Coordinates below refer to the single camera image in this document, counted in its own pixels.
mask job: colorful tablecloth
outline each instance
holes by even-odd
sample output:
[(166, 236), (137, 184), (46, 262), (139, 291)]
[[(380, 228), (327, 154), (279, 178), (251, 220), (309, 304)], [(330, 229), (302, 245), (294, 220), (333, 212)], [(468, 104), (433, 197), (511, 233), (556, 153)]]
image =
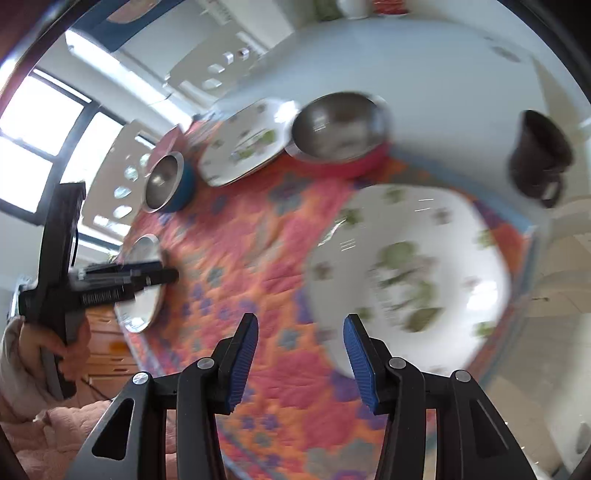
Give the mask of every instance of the colorful tablecloth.
[(355, 181), (311, 179), (286, 155), (223, 188), (200, 183), (176, 214), (140, 213), (124, 252), (156, 234), (180, 270), (153, 326), (126, 334), (141, 368), (182, 370), (230, 336), (242, 314), (259, 320), (259, 342), (242, 403), (218, 416), (225, 459), (239, 476), (365, 479), (375, 471), (385, 419), (374, 417), (355, 381), (324, 351), (332, 335), (314, 324), (303, 285), (308, 253), (356, 189), (374, 183), (451, 187), (491, 229), (514, 282), (514, 300), (468, 370), (482, 378), (514, 324), (532, 225), (494, 195), (436, 163), (392, 150), (383, 168)]

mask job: sleeve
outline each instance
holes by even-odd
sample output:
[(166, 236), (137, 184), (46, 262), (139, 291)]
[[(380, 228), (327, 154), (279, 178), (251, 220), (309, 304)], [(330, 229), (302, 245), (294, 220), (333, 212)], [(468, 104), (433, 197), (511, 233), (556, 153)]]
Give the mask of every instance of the sleeve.
[(18, 355), (22, 318), (10, 320), (0, 343), (0, 420), (32, 420), (57, 405), (46, 386), (25, 369)]

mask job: mug handle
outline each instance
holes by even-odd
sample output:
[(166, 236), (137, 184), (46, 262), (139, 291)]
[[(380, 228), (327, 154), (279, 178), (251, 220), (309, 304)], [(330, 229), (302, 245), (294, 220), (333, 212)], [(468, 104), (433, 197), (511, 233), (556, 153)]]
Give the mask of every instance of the mug handle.
[(556, 191), (554, 192), (554, 195), (552, 195), (552, 198), (550, 199), (540, 199), (542, 205), (544, 205), (546, 208), (552, 208), (554, 205), (556, 205), (556, 203), (558, 203), (558, 200), (560, 200), (562, 191), (564, 189), (564, 180), (559, 173), (554, 176), (550, 183), (556, 184)]

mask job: wooden cabinet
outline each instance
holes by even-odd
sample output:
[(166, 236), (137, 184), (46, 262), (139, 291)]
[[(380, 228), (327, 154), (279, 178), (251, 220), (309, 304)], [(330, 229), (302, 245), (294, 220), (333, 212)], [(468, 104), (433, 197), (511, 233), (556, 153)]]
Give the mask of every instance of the wooden cabinet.
[(89, 309), (86, 316), (92, 332), (90, 358), (83, 379), (76, 383), (77, 394), (68, 402), (69, 406), (83, 407), (97, 400), (104, 400), (104, 397), (113, 398), (139, 371), (117, 324), (112, 306)]

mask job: white bowl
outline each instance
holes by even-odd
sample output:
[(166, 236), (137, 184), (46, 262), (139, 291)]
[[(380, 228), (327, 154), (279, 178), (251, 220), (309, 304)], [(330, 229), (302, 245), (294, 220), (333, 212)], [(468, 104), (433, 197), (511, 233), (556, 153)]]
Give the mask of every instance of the white bowl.
[(503, 257), (478, 211), (450, 190), (378, 185), (341, 210), (304, 273), (316, 322), (352, 377), (343, 320), (357, 313), (373, 338), (424, 372), (465, 368), (510, 295)]

